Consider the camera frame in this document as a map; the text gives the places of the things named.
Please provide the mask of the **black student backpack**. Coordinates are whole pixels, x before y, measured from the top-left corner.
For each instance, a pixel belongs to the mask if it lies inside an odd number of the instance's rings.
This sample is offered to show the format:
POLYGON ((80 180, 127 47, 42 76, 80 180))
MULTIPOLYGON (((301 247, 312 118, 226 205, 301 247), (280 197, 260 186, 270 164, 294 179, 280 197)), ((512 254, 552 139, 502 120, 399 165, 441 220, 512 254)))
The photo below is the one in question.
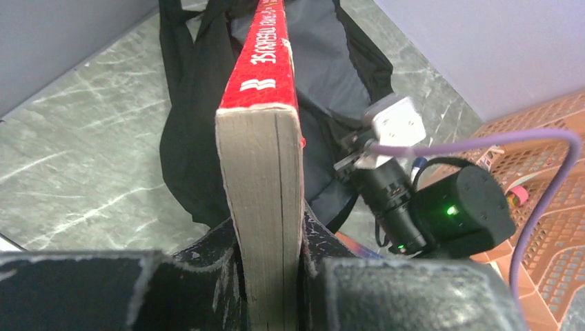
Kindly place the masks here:
MULTIPOLYGON (((256 1, 209 1, 201 11, 160 1, 161 53, 171 108, 160 141, 165 184, 192 220, 230 216, 215 145, 215 113, 244 44, 256 1)), ((287 1, 304 148, 305 198, 336 232, 358 191, 335 175, 338 142, 368 106, 390 94, 393 65, 338 1, 287 1)))

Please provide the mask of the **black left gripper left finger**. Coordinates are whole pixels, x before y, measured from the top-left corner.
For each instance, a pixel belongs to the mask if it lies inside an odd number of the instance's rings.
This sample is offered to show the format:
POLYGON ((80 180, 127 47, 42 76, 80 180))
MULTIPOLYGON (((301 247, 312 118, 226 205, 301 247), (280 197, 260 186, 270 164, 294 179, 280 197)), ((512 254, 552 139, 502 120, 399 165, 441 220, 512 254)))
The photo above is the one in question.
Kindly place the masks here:
POLYGON ((2 330, 240 330, 231 220, 185 250, 1 254, 2 330))

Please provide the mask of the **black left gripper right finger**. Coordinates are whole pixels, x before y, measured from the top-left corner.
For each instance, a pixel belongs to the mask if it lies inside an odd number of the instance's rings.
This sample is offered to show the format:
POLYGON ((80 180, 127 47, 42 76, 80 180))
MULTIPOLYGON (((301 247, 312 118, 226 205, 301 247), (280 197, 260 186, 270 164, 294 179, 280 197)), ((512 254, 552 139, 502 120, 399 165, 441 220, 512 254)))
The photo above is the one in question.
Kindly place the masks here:
POLYGON ((496 271, 469 260, 363 258, 304 215, 302 330, 526 330, 496 271))

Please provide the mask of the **red treehouse book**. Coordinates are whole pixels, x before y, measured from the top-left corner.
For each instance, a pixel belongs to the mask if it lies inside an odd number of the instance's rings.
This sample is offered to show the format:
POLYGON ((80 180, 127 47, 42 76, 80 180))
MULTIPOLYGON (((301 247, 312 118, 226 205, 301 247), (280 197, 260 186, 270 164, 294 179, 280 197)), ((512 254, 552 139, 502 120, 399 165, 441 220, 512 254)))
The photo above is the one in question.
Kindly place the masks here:
POLYGON ((260 1, 215 116, 251 330, 297 330, 304 138, 283 1, 260 1))

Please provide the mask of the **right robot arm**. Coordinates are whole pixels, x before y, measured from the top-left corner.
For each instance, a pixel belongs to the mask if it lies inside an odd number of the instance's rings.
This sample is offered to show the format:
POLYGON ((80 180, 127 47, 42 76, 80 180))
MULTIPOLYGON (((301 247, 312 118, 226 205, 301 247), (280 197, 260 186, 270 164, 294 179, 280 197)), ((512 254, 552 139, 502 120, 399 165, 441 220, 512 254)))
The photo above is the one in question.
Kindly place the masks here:
POLYGON ((465 259, 497 247, 516 231, 498 182, 485 169, 456 157, 433 165, 456 172, 424 188, 391 159, 375 169, 353 168, 349 182, 375 217, 375 240, 393 254, 428 259, 465 259))

